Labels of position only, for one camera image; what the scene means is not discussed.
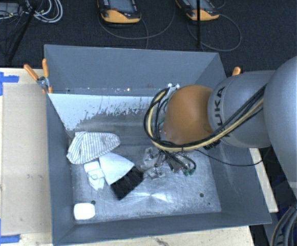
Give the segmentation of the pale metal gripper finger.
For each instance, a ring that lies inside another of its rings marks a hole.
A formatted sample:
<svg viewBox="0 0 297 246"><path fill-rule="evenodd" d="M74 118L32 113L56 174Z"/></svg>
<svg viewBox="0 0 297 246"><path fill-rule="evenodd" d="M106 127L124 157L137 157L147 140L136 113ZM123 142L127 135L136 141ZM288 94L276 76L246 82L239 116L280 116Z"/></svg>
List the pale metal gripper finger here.
<svg viewBox="0 0 297 246"><path fill-rule="evenodd" d="M153 167L147 169L143 174L144 179L155 180L165 177L165 173L162 172L161 166L154 164Z"/></svg>
<svg viewBox="0 0 297 246"><path fill-rule="evenodd" d="M142 159L138 162L139 170L148 170L155 166L157 162L157 152L153 148L146 148Z"/></svg>

